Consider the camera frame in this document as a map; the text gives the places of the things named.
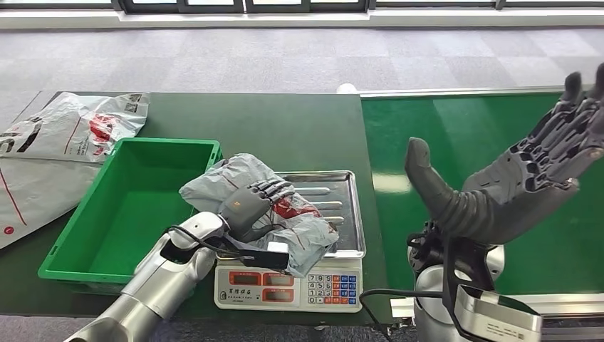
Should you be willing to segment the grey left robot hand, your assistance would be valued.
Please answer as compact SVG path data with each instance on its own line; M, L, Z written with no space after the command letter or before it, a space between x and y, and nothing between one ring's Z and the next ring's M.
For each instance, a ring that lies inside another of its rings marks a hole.
M295 193L293 185L285 180L259 180L236 190L219 206L218 215L229 226L229 235L240 242L252 242L274 229L269 220L261 228L253 225L283 198Z

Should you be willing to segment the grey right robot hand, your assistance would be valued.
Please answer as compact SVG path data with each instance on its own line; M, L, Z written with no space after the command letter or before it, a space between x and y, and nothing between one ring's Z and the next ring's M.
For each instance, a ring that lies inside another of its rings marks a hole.
M562 96L535 128L490 165L450 187L432 167L428 144L410 138L405 172L447 239L502 245L525 234L578 191L579 177L603 156L603 69L583 91L569 74Z

